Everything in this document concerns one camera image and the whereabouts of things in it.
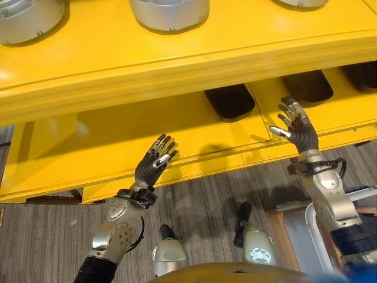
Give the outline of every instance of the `silver metal forearm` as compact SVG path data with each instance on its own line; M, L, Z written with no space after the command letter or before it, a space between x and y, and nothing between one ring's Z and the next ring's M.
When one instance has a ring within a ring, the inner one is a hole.
M313 163L326 161L327 158L318 150L308 150L301 153L300 160ZM326 166L318 166L314 170L318 172L325 168ZM303 185L313 200L317 216L329 232L362 223L335 170L304 176Z
M138 190L145 186L143 182L136 182L130 189ZM139 227L144 212L145 209L137 202L117 198L106 221L95 232L88 256L119 264L134 240L134 230Z

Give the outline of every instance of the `black cable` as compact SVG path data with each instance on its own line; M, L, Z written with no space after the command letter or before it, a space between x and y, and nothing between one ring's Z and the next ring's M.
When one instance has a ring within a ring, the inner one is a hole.
M141 217L141 225L142 225L142 227L141 227L141 232L140 232L139 238L137 238L137 240L134 243L131 244L131 247L127 250L127 252L130 252L134 248L136 248L137 245L140 244L141 240L144 238L145 222L144 222L144 218L143 217Z
M344 175L346 174L346 170L347 170L347 160L340 157L340 158L336 159L336 161L342 162L342 167L340 168L339 176L340 176L340 178L343 179Z

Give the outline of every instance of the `robot finger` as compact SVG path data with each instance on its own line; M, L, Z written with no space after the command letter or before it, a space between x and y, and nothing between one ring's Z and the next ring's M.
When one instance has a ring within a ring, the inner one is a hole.
M281 99L282 103L288 106L289 109L293 109L294 103L297 103L297 101L294 98L291 98L289 96L287 97L282 97Z
M291 132L275 126L269 127L269 130L271 133L277 134L280 137L285 137L286 139L290 139L292 135Z
M165 149L164 154L169 153L169 151L172 150L174 146L176 146L176 143L175 143L175 142L170 143L170 144L168 145L168 147Z
M156 152L156 149L158 148L158 145L161 143L163 139L165 139L166 134L162 134L158 137L158 139L152 144L152 146L148 149L148 152L151 154L154 154Z
M164 166L165 164L169 163L169 161L174 157L174 155L177 154L178 151L173 151L171 154L164 154L161 157L159 157L157 160L155 160L152 165L153 168L158 169L161 166Z
M281 119L281 121L284 122L284 124L287 126L287 127L290 127L291 126L291 122L282 114L278 114L277 115L279 119Z
M164 150L166 144L169 142L169 140L171 139L171 136L167 136L161 143L160 145L158 146L158 148L156 149L156 156L159 156L161 154L161 152Z
M288 110L284 105L279 104L279 109L288 116L288 118L292 119L292 111Z

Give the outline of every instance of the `yellow shelf edge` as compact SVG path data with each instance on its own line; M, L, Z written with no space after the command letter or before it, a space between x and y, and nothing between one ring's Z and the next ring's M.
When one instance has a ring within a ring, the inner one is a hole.
M72 1L58 33L29 47L0 46L0 126L377 59L375 14L363 0L332 0L310 13L239 2L213 1L202 27L165 36L140 27L127 1Z

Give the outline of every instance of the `silver robot leg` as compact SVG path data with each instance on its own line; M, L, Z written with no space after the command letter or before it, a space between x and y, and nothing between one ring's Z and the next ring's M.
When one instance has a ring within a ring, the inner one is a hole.
M167 225L161 226L160 236L162 241L154 251L154 273L158 277L189 265L183 245Z

